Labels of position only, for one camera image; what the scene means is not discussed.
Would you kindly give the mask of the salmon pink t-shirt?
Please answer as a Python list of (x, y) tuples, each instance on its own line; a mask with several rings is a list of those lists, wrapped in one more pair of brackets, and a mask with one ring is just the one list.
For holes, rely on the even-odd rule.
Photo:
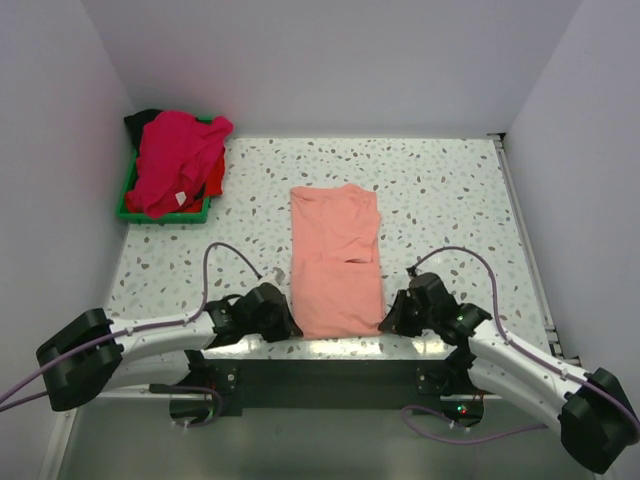
[(353, 184), (295, 187), (293, 317), (307, 339), (369, 337), (385, 316), (377, 196)]

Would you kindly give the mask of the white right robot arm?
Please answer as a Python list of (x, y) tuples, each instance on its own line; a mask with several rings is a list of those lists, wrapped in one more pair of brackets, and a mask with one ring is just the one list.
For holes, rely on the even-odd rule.
[(566, 452), (593, 473), (606, 473), (639, 441), (638, 416), (615, 375), (543, 352), (484, 309), (458, 302), (436, 274), (421, 274), (398, 291), (379, 329), (403, 337), (430, 330), (452, 347), (434, 372), (418, 372), (420, 392), (497, 395), (557, 433)]

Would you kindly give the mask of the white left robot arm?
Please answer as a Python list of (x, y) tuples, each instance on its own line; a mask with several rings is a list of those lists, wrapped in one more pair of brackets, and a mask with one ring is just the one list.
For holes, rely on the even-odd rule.
[(177, 385), (200, 390), (207, 380), (202, 351), (235, 345), (247, 335), (273, 343), (301, 336), (284, 293), (262, 281), (244, 295), (209, 301), (183, 315), (110, 319), (101, 308), (74, 319), (36, 351), (56, 412), (78, 408), (104, 391)]

